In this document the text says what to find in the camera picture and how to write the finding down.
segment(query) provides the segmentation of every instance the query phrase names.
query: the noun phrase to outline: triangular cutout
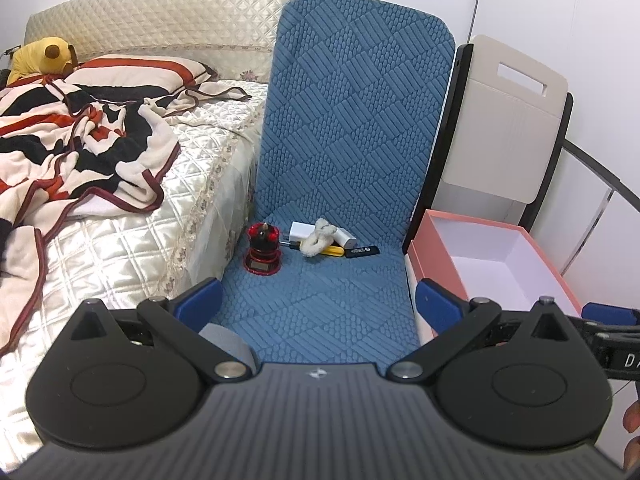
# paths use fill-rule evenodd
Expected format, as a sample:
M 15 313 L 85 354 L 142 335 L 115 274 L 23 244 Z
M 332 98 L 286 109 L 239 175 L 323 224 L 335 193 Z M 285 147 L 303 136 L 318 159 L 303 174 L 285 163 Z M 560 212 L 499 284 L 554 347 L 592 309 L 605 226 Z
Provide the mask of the triangular cutout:
M 94 339 L 104 337 L 107 331 L 102 326 L 100 318 L 95 312 L 85 312 L 82 319 L 71 333 L 71 341 L 82 341 L 83 339 Z
M 533 329 L 532 337 L 538 339 L 549 339 L 551 341 L 569 341 L 564 330 L 553 314 L 543 314 L 538 320 L 538 324 Z

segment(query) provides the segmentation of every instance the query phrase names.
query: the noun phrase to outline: pink box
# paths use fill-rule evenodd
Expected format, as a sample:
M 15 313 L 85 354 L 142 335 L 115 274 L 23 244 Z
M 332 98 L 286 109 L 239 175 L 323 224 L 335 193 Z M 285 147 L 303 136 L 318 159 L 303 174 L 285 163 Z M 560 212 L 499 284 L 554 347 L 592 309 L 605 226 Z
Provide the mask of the pink box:
M 427 210 L 407 253 L 415 281 L 431 278 L 469 300 L 491 298 L 504 310 L 530 310 L 540 296 L 579 316 L 582 307 L 562 276 L 522 227 Z M 415 311 L 421 344 L 433 335 Z

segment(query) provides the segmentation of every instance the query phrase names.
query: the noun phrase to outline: yellow screwdriver handle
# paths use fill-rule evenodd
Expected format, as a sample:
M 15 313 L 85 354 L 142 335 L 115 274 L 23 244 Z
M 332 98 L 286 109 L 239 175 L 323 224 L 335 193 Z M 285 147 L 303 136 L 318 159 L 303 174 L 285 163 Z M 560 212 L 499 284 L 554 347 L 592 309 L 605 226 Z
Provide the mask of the yellow screwdriver handle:
M 344 249 L 337 245 L 330 245 L 320 254 L 326 254 L 327 256 L 344 256 Z

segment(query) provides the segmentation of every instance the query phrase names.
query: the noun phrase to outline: quilted headboard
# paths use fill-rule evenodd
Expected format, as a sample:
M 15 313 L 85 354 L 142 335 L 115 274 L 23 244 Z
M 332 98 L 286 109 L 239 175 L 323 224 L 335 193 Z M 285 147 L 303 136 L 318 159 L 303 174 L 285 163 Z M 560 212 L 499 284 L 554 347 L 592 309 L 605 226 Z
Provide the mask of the quilted headboard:
M 189 57 L 222 79 L 267 82 L 287 0 L 71 0 L 33 14 L 24 42 L 59 36 L 83 62 L 103 54 Z

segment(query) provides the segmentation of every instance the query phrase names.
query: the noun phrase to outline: metal bolt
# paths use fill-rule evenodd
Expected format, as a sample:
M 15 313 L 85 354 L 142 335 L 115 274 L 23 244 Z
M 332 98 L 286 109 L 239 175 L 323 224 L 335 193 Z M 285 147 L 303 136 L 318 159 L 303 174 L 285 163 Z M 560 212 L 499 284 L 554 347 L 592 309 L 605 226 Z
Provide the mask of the metal bolt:
M 399 379 L 415 379 L 422 375 L 424 370 L 418 363 L 413 361 L 400 361 L 391 367 L 391 373 Z
M 246 365 L 240 361 L 223 361 L 213 371 L 223 379 L 237 379 L 246 373 Z

